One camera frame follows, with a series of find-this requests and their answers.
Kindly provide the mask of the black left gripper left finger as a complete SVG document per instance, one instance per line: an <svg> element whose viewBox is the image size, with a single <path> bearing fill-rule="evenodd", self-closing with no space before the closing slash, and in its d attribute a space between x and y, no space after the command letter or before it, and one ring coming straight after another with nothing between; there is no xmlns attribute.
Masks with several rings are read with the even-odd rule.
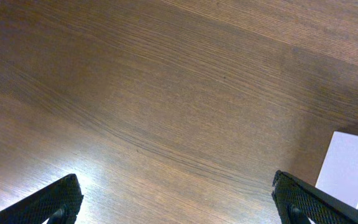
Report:
<svg viewBox="0 0 358 224"><path fill-rule="evenodd" d="M0 224L74 224L83 201L76 174L68 174L0 211Z"/></svg>

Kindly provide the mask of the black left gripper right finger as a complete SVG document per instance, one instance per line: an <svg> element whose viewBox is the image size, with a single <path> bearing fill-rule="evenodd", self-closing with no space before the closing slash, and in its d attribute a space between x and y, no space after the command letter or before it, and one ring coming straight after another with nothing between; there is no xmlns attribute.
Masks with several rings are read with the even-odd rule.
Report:
<svg viewBox="0 0 358 224"><path fill-rule="evenodd" d="M272 198L284 224L358 224L357 209L287 172L277 170L272 186Z"/></svg>

